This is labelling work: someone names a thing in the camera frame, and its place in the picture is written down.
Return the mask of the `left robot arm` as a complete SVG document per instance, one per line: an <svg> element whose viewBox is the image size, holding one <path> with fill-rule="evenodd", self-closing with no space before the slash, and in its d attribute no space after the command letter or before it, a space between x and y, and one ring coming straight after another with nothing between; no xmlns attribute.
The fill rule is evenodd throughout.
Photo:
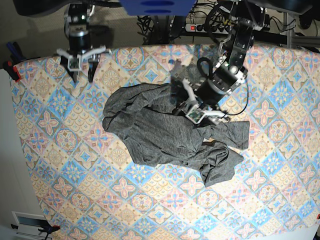
<svg viewBox="0 0 320 240"><path fill-rule="evenodd" d="M247 84L244 67L247 51L254 44L254 31L264 28L266 9L302 15L312 8L311 0L233 0L228 13L231 21L226 39L219 42L217 60L201 57L196 67L199 81L181 81L176 94L174 115L181 115L197 127L228 122L231 113L221 110L219 101Z"/></svg>

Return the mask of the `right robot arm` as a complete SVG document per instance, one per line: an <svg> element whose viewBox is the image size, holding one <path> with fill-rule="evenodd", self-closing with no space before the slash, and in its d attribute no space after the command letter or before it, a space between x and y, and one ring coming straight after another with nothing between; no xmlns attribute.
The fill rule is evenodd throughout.
<svg viewBox="0 0 320 240"><path fill-rule="evenodd" d="M100 56L107 48L102 45L93 47L91 33L93 27L90 20L95 13L95 7L120 8L120 2L109 0L14 0L17 13L24 17L38 18L52 14L66 6L64 12L64 34L69 42L68 50L58 48L60 64L65 68L73 82L77 82L79 73L87 73L88 82L94 80ZM83 63L88 63L87 71Z"/></svg>

